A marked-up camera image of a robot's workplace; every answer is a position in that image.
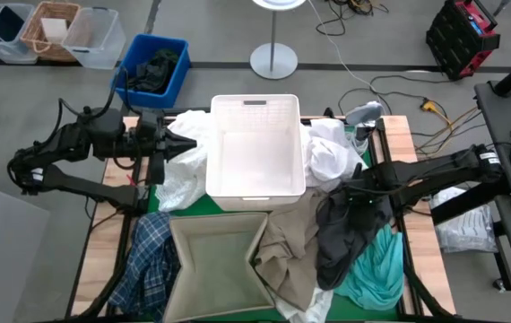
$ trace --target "teal shirt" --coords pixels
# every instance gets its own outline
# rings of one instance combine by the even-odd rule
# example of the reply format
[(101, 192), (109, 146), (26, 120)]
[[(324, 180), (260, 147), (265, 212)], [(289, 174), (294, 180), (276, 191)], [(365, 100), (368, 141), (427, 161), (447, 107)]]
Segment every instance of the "teal shirt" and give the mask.
[(355, 260), (335, 293), (365, 310), (389, 310), (403, 295), (403, 235), (388, 224)]

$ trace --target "black cable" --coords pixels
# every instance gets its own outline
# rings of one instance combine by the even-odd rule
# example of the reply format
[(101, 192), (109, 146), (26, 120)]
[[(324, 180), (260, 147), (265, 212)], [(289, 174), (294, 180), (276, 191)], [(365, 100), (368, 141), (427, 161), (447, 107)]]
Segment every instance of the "black cable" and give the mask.
[(451, 132), (445, 137), (445, 139), (443, 139), (441, 142), (439, 143), (436, 143), (436, 144), (440, 144), (440, 146), (432, 153), (428, 153), (428, 152), (425, 152), (423, 151), (423, 148), (428, 148), (430, 146), (435, 146), (436, 144), (426, 144), (424, 146), (421, 146), (421, 147), (417, 147), (416, 150), (419, 150), (421, 152), (423, 152), (423, 154), (425, 155), (430, 155), (430, 154), (434, 154), (434, 153), (438, 153), (441, 149), (443, 149), (443, 146), (446, 144), (447, 140), (449, 140), (449, 138), (452, 138), (453, 136), (455, 136), (455, 132), (460, 129), (462, 126), (466, 125), (467, 123), (471, 122), (473, 119), (477, 118), (478, 116), (480, 116), (482, 114), (481, 111), (479, 111), (478, 113), (474, 114), (474, 115), (470, 115), (469, 117), (467, 117), (467, 119), (465, 121), (463, 121), (463, 123), (457, 127), (455, 127), (453, 130), (451, 130)]
[(92, 217), (90, 216), (88, 212), (88, 197), (86, 197), (86, 200), (84, 201), (84, 212), (86, 213), (86, 217), (92, 221)]
[[(373, 15), (373, 5), (371, 4), (371, 2), (369, 0), (353, 0), (353, 1), (349, 1), (347, 3), (347, 5), (356, 14)], [(361, 7), (362, 5), (366, 5), (368, 7), (367, 11), (363, 10), (363, 8)]]
[[(339, 98), (339, 100), (337, 101), (337, 107), (339, 108), (339, 111), (342, 113), (342, 116), (345, 115), (345, 112), (343, 112), (343, 108), (342, 108), (342, 101), (343, 99), (345, 99), (345, 97), (352, 93), (352, 92), (355, 92), (355, 91), (364, 91), (364, 92), (371, 92), (371, 93), (376, 93), (374, 92), (373, 90), (371, 89), (367, 89), (367, 88), (354, 88), (354, 89), (350, 89), (348, 91), (346, 91), (341, 98)], [(382, 97), (378, 97), (380, 100), (382, 100), (384, 102), (384, 104), (387, 106), (387, 109), (389, 109), (389, 115), (393, 115), (393, 111), (391, 110), (391, 106), (389, 105), (389, 103), (387, 102), (387, 100), (385, 100), (384, 98)]]
[(124, 80), (124, 93), (126, 94), (126, 99), (125, 99), (126, 107), (128, 108), (128, 110), (132, 111), (135, 115), (141, 116), (142, 112), (133, 109), (132, 105), (130, 104), (130, 95), (128, 93), (128, 79), (129, 79), (128, 70), (124, 66), (120, 66), (120, 71), (124, 72), (124, 79), (125, 79)]
[[(44, 148), (48, 143), (50, 143), (50, 141), (52, 141), (54, 139), (56, 133), (58, 132), (58, 128), (60, 128), (60, 123), (62, 122), (62, 111), (63, 111), (62, 104), (59, 101), (58, 102), (58, 115), (56, 117), (55, 127), (52, 128), (52, 131), (50, 132), (50, 135), (48, 135), (47, 140), (45, 140), (44, 142), (42, 142), (40, 144), (35, 144), (35, 147), (37, 150)], [(13, 164), (14, 164), (14, 157), (6, 164), (6, 172), (8, 173), (8, 177), (9, 177), (9, 179), (11, 179), (11, 182), (14, 185), (16, 185), (17, 187), (19, 187), (21, 189), (25, 189), (25, 186), (23, 186), (22, 183), (19, 183), (16, 180), (16, 177), (13, 175), (13, 172), (12, 172)]]
[(437, 172), (437, 173), (432, 173), (433, 171), (437, 170), (437, 169), (440, 169), (441, 167), (444, 167), (446, 165), (449, 165), (451, 164), (452, 162), (457, 162), (457, 161), (460, 161), (461, 159), (463, 159), (464, 157), (466, 157), (469, 153), (471, 153), (472, 151), (472, 148), (469, 148), (465, 153), (463, 153), (461, 156), (455, 158), (454, 161), (446, 161), (444, 163), (441, 163), (439, 164), (438, 166), (436, 167), (433, 167), (431, 168), (430, 170), (426, 170), (426, 171), (423, 171), (422, 173), (418, 174), (418, 175), (415, 175), (413, 177), (411, 177), (409, 180), (407, 180), (407, 182), (403, 183), (400, 187), (398, 188), (394, 188), (394, 189), (391, 189), (391, 190), (375, 190), (375, 189), (367, 189), (367, 188), (357, 188), (357, 187), (353, 187), (353, 186), (350, 186), (349, 184), (345, 184), (345, 187), (346, 188), (350, 188), (350, 189), (354, 189), (354, 190), (358, 190), (359, 192), (365, 192), (365, 193), (370, 193), (370, 194), (377, 194), (377, 195), (388, 195), (388, 194), (395, 194), (397, 192), (400, 192), (401, 190), (407, 188), (408, 186), (410, 186), (410, 184), (412, 182), (414, 182), (415, 180), (417, 179), (421, 179), (423, 178), (424, 176), (426, 175), (430, 175), (430, 176), (435, 176), (435, 175), (439, 175), (441, 172)]
[(445, 116), (445, 118), (449, 119), (449, 116), (446, 114), (446, 110), (445, 108), (443, 108), (442, 105), (440, 105), (437, 101), (435, 100), (429, 100), (429, 102), (435, 104), (436, 106), (440, 107), (441, 108), (441, 111), (443, 111), (443, 116)]
[[(339, 5), (339, 13), (337, 13), (337, 12), (334, 10), (334, 8), (331, 6), (331, 1), (329, 1), (329, 0), (328, 0), (328, 1), (327, 1), (327, 3), (329, 4), (329, 9), (332, 11), (332, 13), (335, 13), (335, 17), (336, 17), (336, 18), (334, 18), (334, 19), (332, 19), (332, 20), (328, 20), (328, 21), (323, 22), (323, 23), (321, 23), (321, 22), (320, 22), (320, 23), (318, 23), (318, 25), (316, 26), (316, 31), (317, 31), (317, 32), (319, 32), (319, 33), (320, 33), (320, 34), (322, 34), (322, 35), (327, 35), (327, 36), (342, 36), (342, 35), (344, 35), (344, 34), (345, 34), (345, 32), (346, 32), (346, 30), (345, 30), (345, 23), (343, 23), (343, 21), (344, 21), (344, 20), (349, 19), (350, 17), (348, 17), (348, 18), (346, 18), (346, 19), (345, 19), (345, 18), (343, 18), (343, 9), (342, 9), (342, 7), (343, 7), (344, 5), (346, 5), (346, 4), (338, 4), (335, 0), (333, 0), (333, 2), (334, 2), (335, 4), (337, 4), (337, 5)], [(327, 24), (329, 24), (329, 23), (332, 23), (332, 22), (339, 22), (339, 23), (341, 24), (341, 26), (342, 26), (342, 32), (338, 32), (338, 33), (330, 33), (330, 32), (327, 32), (327, 30), (326, 30), (325, 26), (326, 26)]]
[(422, 82), (422, 83), (434, 83), (434, 84), (456, 82), (456, 81), (452, 81), (452, 80), (439, 80), (439, 81), (423, 80), (423, 79), (411, 78), (411, 77), (408, 77), (408, 76), (394, 74), (394, 75), (380, 75), (380, 76), (376, 76), (376, 77), (374, 77), (371, 80), (370, 83), (373, 84), (376, 80), (380, 80), (380, 79), (384, 79), (384, 78), (401, 78), (401, 79), (404, 79), (406, 81)]
[[(141, 115), (142, 113), (140, 112), (137, 112), (135, 110), (132, 109), (132, 106), (130, 105), (130, 101), (128, 100), (128, 90), (127, 90), (127, 83), (128, 83), (128, 71), (126, 70), (125, 67), (121, 66), (120, 67), (120, 71), (118, 71), (118, 73), (116, 73), (116, 75), (114, 76), (114, 81), (112, 82), (112, 87), (110, 88), (110, 92), (108, 93), (108, 98), (106, 100), (106, 104), (104, 105), (104, 107), (95, 115), (93, 116), (88, 116), (86, 119), (85, 119), (85, 122), (88, 122), (90, 120), (93, 120), (95, 118), (99, 118), (101, 117), (102, 115), (104, 115), (108, 109), (110, 109), (110, 104), (112, 104), (112, 99), (114, 99), (114, 90), (116, 89), (117, 85), (118, 85), (118, 81), (120, 79), (120, 73), (121, 72), (124, 72), (125, 76), (126, 76), (126, 81), (125, 81), (125, 88), (126, 88), (126, 106), (128, 107), (128, 109), (130, 109), (131, 111), (133, 111), (133, 113), (137, 114), (137, 115)], [(83, 117), (83, 113), (81, 112), (78, 112), (76, 111), (75, 109), (73, 109), (69, 104), (68, 102), (66, 102), (63, 98), (58, 98), (58, 108), (59, 109), (62, 109), (62, 107), (65, 107), (68, 111), (70, 111), (70, 113), (74, 114), (76, 117)]]
[(417, 210), (413, 209), (412, 207), (407, 207), (407, 211), (410, 211), (410, 212), (413, 212), (413, 213), (416, 213), (416, 214), (421, 214), (421, 215), (433, 216), (432, 214), (428, 214), (428, 213), (424, 213), (424, 212), (421, 212), (421, 211), (417, 211)]
[[(472, 127), (470, 127), (470, 128), (467, 128), (467, 129), (463, 130), (463, 131), (462, 131), (462, 132), (460, 132), (460, 133), (457, 133), (457, 134), (455, 134), (455, 135), (451, 135), (450, 137), (451, 137), (451, 138), (455, 138), (456, 136), (462, 135), (462, 134), (464, 134), (464, 133), (465, 133), (465, 132), (467, 132), (467, 131), (471, 131), (471, 130), (476, 129), (476, 128), (478, 128), (478, 127), (485, 127), (486, 125), (487, 125), (487, 124), (482, 124), (482, 125), (472, 126)], [(425, 148), (435, 147), (435, 146), (437, 146), (437, 145), (439, 145), (439, 144), (442, 144), (442, 143), (443, 143), (443, 142), (439, 142), (439, 143), (435, 143), (435, 144), (428, 144), (428, 145), (426, 145), (426, 146), (425, 146)]]
[(489, 147), (489, 146), (495, 146), (495, 145), (502, 145), (502, 144), (508, 144), (508, 145), (511, 145), (511, 143), (508, 143), (508, 142), (496, 142), (496, 143), (492, 143), (492, 144), (487, 144), (487, 147)]
[[(400, 78), (400, 79), (404, 79), (405, 81), (411, 81), (411, 82), (421, 82), (421, 83), (433, 83), (433, 84), (441, 84), (441, 83), (451, 83), (451, 82), (454, 82), (452, 80), (439, 80), (439, 81), (434, 81), (434, 80), (423, 80), (423, 79), (416, 79), (416, 78), (411, 78), (411, 77), (408, 77), (408, 76), (403, 76), (403, 75), (380, 75), (380, 76), (376, 76), (374, 77), (373, 79), (371, 79), (371, 82), (369, 82), (369, 84), (371, 86), (373, 86), (373, 84), (377, 81), (377, 80), (380, 80), (380, 79), (386, 79), (386, 78)], [(447, 115), (446, 113), (446, 110), (445, 108), (437, 101), (435, 100), (430, 100), (422, 95), (416, 95), (416, 94), (409, 94), (409, 93), (405, 93), (405, 92), (399, 92), (399, 91), (393, 91), (393, 92), (387, 92), (387, 93), (384, 93), (384, 92), (378, 92), (377, 93), (378, 95), (391, 95), (391, 94), (397, 94), (397, 95), (402, 95), (402, 96), (405, 96), (405, 97), (409, 97), (409, 98), (414, 98), (414, 99), (422, 99), (422, 100), (428, 100), (429, 102), (432, 102), (434, 103), (435, 105), (437, 105), (441, 111), (443, 112), (443, 115), (445, 116), (445, 118), (449, 119), (449, 116)]]
[[(333, 2), (334, 4), (339, 6), (339, 12), (338, 13), (332, 7), (331, 2)], [(350, 18), (354, 17), (357, 14), (360, 14), (360, 15), (373, 15), (373, 9), (377, 9), (377, 10), (382, 11), (384, 13), (389, 13), (389, 9), (386, 6), (384, 6), (382, 4), (379, 4), (378, 6), (374, 6), (373, 4), (371, 4), (370, 0), (354, 0), (354, 2), (357, 3), (357, 4), (367, 5), (368, 6), (368, 10), (365, 11), (365, 10), (361, 9), (361, 6), (356, 6), (351, 0), (327, 0), (327, 4), (329, 5), (329, 9), (331, 10), (332, 13), (335, 14), (335, 18), (332, 19), (332, 20), (328, 20), (326, 22), (323, 22), (323, 23), (320, 22), (316, 26), (316, 31), (319, 32), (322, 35), (327, 35), (327, 36), (342, 36), (342, 35), (344, 35), (347, 32), (346, 29), (345, 29), (344, 21), (349, 20)], [(350, 15), (349, 17), (345, 17), (344, 15), (345, 15), (345, 13), (347, 11), (352, 11), (353, 14)], [(336, 32), (336, 33), (327, 32), (325, 26), (327, 24), (333, 23), (333, 22), (339, 22), (341, 24), (341, 26), (342, 26), (342, 31), (341, 32)]]
[(418, 133), (418, 132), (411, 132), (411, 135), (435, 136), (435, 135), (437, 135), (437, 133), (435, 133), (435, 134), (424, 134), (424, 133)]
[(118, 162), (118, 158), (116, 157), (116, 141), (112, 142), (112, 161), (118, 166), (121, 170), (132, 170), (136, 166), (136, 161), (130, 166), (124, 166), (120, 162)]
[(119, 214), (119, 211), (116, 211), (116, 212), (114, 212), (113, 214), (111, 214), (111, 215), (109, 215), (109, 216), (105, 217), (104, 219), (102, 219), (102, 220), (98, 221), (96, 224), (92, 225), (92, 227), (91, 227), (91, 232), (92, 232), (92, 231), (94, 231), (94, 229), (96, 229), (99, 225), (102, 225), (104, 222), (106, 222), (106, 221), (108, 221), (108, 220), (112, 219), (113, 217), (115, 217), (115, 216), (116, 216), (116, 215), (118, 215), (118, 214)]

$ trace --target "wicker basket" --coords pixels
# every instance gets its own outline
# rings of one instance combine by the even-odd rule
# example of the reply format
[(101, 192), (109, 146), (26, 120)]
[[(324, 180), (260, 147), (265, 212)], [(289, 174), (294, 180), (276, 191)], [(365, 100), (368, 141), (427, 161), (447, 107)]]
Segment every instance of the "wicker basket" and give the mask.
[(26, 27), (26, 31), (22, 34), (21, 41), (30, 49), (34, 50), (39, 57), (60, 62), (76, 61), (76, 58), (74, 58), (68, 50), (60, 46), (60, 44), (53, 44), (47, 41), (47, 37), (42, 30), (40, 18), (66, 19), (67, 24), (70, 25), (80, 8), (78, 4), (55, 3), (50, 1), (41, 2), (32, 15), (29, 25)]

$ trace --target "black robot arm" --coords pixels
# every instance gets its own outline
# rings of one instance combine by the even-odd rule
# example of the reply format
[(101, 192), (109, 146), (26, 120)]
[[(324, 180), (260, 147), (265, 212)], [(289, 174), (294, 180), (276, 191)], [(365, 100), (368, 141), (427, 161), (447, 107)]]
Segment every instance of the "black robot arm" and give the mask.
[(504, 174), (495, 152), (483, 144), (425, 161), (383, 162), (356, 173), (355, 179), (343, 184), (350, 199), (378, 201), (387, 204), (381, 209), (395, 214), (442, 189), (465, 181), (492, 183)]
[(162, 184), (164, 161), (196, 147), (194, 140), (173, 134), (164, 127), (164, 119), (151, 112), (139, 112), (136, 127), (126, 127), (122, 115), (114, 109), (90, 109), (75, 113), (77, 120), (58, 128), (62, 107), (59, 101), (59, 118), (55, 131), (43, 143), (21, 149), (8, 162), (11, 180), (23, 194), (61, 190), (87, 196), (97, 202), (110, 202), (118, 211), (131, 211), (138, 206), (139, 191), (134, 186), (109, 187), (100, 183), (64, 174), (54, 162), (77, 162), (88, 158), (90, 149), (94, 157), (112, 158), (123, 169), (117, 158), (139, 159), (149, 157), (146, 184)]

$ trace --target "white lamp base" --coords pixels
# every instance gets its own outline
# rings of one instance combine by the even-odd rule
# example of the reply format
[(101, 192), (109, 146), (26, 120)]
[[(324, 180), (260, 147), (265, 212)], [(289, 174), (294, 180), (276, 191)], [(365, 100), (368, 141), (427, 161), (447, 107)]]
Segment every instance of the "white lamp base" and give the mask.
[(271, 67), (272, 44), (267, 43), (256, 48), (249, 58), (254, 72), (266, 79), (279, 80), (290, 76), (298, 67), (298, 56), (293, 49), (274, 44), (273, 68)]

